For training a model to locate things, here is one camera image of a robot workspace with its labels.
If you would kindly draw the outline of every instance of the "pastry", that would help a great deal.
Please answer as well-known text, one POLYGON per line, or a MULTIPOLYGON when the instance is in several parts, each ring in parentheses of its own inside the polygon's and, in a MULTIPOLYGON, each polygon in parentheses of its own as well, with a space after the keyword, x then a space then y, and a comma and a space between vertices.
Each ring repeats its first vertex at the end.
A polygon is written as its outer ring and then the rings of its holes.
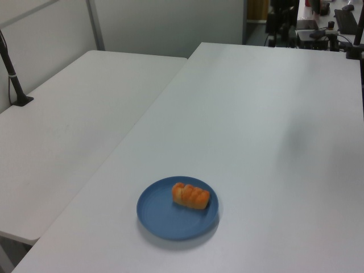
POLYGON ((172 188, 173 201, 192 209, 205 209, 210 199, 210 193, 192 185, 181 182, 172 188))

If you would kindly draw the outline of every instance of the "computer equipment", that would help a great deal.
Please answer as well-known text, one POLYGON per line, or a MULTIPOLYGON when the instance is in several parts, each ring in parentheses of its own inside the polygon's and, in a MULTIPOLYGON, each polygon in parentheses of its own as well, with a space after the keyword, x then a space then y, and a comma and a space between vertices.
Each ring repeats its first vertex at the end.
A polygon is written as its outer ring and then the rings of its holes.
POLYGON ((358 24, 350 11, 335 10, 335 18, 341 34, 355 35, 358 24))
POLYGON ((297 30, 318 30, 319 26, 317 25, 315 20, 298 20, 296 29, 297 30))
POLYGON ((346 5, 345 7, 342 8, 343 11, 353 11, 354 10, 354 5, 349 4, 346 5))

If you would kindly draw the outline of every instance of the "table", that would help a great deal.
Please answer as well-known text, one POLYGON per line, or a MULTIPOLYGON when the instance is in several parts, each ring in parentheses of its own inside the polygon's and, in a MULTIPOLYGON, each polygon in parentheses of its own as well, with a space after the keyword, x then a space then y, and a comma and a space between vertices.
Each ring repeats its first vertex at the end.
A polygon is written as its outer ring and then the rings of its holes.
POLYGON ((14 273, 363 272, 363 138, 358 61, 202 43, 14 273), (180 242, 136 214, 177 175, 220 201, 180 242))
POLYGON ((0 115, 0 235, 33 245, 186 59, 90 51, 0 115))
MULTIPOLYGON (((362 6, 363 6, 363 2, 361 0, 335 0, 333 2, 330 3, 330 13, 326 16, 319 16, 317 14, 312 14, 312 9, 311 7, 306 7, 305 6, 305 0, 300 0, 300 6, 299 6, 299 10, 298 10, 298 16, 297 19, 298 20, 315 20, 318 27, 327 27, 329 21, 334 21, 335 22, 335 28, 334 29, 338 29, 338 25, 336 22, 336 18, 335 16, 335 12, 334 10, 340 10, 342 9, 342 7, 345 7, 348 4, 352 4, 354 5, 354 10, 352 11, 355 20, 357 21, 357 23, 359 23, 359 18, 360 18, 360 13, 362 11, 362 6)), ((348 38, 352 43, 354 43, 354 38, 355 35, 343 35, 342 36, 348 38)), ((346 42, 346 40, 342 37, 338 37, 338 40, 344 41, 346 42)))

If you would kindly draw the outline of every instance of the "orange pastry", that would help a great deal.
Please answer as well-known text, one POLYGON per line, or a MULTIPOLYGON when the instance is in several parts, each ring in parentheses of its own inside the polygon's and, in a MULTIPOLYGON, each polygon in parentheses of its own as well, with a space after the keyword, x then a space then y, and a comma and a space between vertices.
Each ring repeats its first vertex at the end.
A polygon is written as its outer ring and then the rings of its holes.
POLYGON ((192 209, 205 209, 210 199, 210 193, 192 185, 179 182, 172 188, 173 201, 192 209))

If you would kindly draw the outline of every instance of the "plate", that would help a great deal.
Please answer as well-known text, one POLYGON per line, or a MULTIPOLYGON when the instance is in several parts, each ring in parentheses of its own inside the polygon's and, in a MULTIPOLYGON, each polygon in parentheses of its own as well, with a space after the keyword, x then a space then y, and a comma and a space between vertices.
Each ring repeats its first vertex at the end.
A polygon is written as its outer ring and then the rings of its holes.
POLYGON ((205 182, 187 176, 161 179, 141 194, 136 213, 142 225, 152 234, 171 240, 184 240, 201 235, 217 217, 218 199, 205 182), (177 183, 191 184, 210 192, 206 209, 190 209, 173 202, 172 187, 177 183))

